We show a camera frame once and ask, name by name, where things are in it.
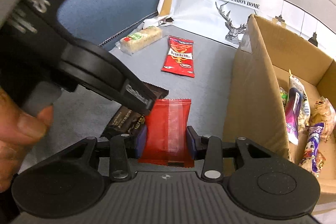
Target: cardboard box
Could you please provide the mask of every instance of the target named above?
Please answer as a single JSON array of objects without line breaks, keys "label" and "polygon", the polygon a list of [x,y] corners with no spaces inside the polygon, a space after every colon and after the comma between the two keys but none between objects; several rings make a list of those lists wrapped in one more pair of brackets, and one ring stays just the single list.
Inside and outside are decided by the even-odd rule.
[{"label": "cardboard box", "polygon": [[[302,37],[266,19],[251,15],[232,69],[223,141],[247,137],[298,164],[307,143],[289,143],[279,86],[288,90],[289,70],[305,86],[312,107],[320,96],[336,107],[336,62]],[[319,150],[326,157],[318,181],[318,204],[336,201],[336,130]]]}]

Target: red chip bag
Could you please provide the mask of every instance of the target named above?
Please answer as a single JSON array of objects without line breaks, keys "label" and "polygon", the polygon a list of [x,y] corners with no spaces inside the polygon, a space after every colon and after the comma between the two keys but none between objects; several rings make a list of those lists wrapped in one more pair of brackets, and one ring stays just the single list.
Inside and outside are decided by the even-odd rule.
[{"label": "red chip bag", "polygon": [[161,71],[195,78],[193,62],[194,41],[169,36],[169,52]]},{"label": "red chip bag", "polygon": [[139,162],[194,167],[186,142],[190,99],[156,100],[146,117],[147,142]]}]

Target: zipper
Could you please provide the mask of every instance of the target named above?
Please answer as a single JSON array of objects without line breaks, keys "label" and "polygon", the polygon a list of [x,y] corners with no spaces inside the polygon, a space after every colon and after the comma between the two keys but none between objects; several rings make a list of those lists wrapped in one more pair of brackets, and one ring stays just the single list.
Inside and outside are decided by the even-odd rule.
[{"label": "zipper", "polygon": [[158,12],[155,11],[151,14],[149,14],[148,16],[143,17],[142,19],[138,20],[137,22],[134,22],[132,25],[129,25],[128,27],[126,27],[125,29],[122,29],[121,31],[117,32],[116,34],[112,35],[111,37],[109,37],[108,39],[106,39],[104,42],[100,43],[98,45],[98,47],[102,47],[105,46],[107,43],[109,43],[111,40],[115,39],[116,37],[118,37],[119,35],[121,35],[122,33],[126,32],[127,30],[133,28],[134,26],[140,24],[141,22],[143,22],[145,19],[148,19],[154,15],[156,15]]}]

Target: green label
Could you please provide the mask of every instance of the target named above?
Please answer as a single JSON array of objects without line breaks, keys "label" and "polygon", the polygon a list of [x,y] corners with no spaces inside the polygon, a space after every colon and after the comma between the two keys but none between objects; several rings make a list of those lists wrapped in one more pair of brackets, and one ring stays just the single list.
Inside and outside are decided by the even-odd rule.
[{"label": "green label", "polygon": [[135,32],[133,34],[129,34],[127,37],[129,37],[131,40],[140,40],[142,38],[142,33]]}]

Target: cardboard box flap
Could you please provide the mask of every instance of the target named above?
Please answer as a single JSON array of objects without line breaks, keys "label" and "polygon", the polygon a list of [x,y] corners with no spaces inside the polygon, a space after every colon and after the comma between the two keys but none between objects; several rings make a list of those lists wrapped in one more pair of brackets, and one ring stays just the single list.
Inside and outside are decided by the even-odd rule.
[{"label": "cardboard box flap", "polygon": [[250,40],[251,52],[239,47],[235,55],[223,140],[234,142],[241,135],[288,158],[279,86],[253,15],[248,21],[245,39]]},{"label": "cardboard box flap", "polygon": [[323,75],[317,85],[317,89],[322,96],[328,98],[330,103],[336,108],[336,61],[333,60],[330,67]]},{"label": "cardboard box flap", "polygon": [[317,85],[333,59],[297,34],[262,17],[255,19],[272,64]]}]

